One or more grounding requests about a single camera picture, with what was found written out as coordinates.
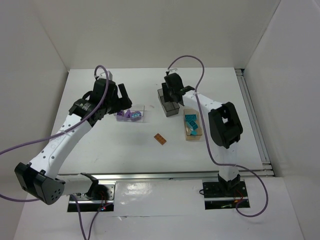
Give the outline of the light purple curved lego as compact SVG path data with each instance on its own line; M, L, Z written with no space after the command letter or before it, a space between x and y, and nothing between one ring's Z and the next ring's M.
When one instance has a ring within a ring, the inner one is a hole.
M133 117L133 112L131 112L130 109L128 109L126 112L125 112L125 118L127 119L130 119Z

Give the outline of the purple rounded printed lego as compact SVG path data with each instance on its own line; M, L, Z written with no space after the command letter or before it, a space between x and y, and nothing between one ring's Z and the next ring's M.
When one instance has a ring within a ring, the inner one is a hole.
M142 117L142 113L140 111L134 111L131 119L139 119Z

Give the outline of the teal rounded printed lego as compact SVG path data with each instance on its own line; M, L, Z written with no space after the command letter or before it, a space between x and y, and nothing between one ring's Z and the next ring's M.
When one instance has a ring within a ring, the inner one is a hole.
M186 121L185 123L191 131L195 131L199 127L195 121Z

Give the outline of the orange lego plate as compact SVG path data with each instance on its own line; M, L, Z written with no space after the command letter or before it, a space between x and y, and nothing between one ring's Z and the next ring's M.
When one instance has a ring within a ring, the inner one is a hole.
M162 137L159 133L157 133L157 134L154 136L154 138L155 138L161 145L164 145L164 144L167 142L167 140L166 140L164 137Z

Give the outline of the long teal lego brick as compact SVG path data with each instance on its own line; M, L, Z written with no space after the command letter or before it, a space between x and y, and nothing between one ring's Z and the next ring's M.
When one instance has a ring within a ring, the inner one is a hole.
M190 121L196 121L197 120L197 115L196 114L185 114L185 121L190 122Z

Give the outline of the small teal lego brick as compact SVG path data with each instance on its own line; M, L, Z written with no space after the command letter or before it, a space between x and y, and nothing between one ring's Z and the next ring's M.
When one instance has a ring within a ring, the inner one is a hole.
M198 133L195 130L192 130L190 132L190 136L197 136L197 135L198 135Z

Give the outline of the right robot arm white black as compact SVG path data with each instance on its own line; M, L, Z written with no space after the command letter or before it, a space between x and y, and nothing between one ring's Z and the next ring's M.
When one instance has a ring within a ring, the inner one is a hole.
M235 188L241 179L237 150L243 133L235 105L214 101L196 92L195 88L184 86L182 78L173 71L166 71L161 86L165 102L175 102L199 112L207 145L214 143L217 146L219 185L225 192Z

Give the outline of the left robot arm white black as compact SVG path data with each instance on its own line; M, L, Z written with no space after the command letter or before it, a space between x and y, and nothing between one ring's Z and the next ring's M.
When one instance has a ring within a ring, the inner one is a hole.
M28 164L20 162L14 172L23 190L52 205L61 196L84 194L92 199L103 186L88 173L59 175L68 155L80 139L105 115L132 107L125 85L100 78L93 90L75 101L59 132Z

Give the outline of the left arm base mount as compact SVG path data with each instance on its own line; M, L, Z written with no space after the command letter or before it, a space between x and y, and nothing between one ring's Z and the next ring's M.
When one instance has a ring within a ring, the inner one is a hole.
M98 186L91 193L73 193L78 202L79 210L84 213L97 212L102 208L102 212L114 211L116 182L100 180Z

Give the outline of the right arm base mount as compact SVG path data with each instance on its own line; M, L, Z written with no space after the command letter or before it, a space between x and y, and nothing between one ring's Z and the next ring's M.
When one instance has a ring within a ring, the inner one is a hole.
M218 181L205 181L199 194L204 197L204 207L206 210L225 210L238 208L250 208L250 201L247 186L241 180L231 190L224 190Z

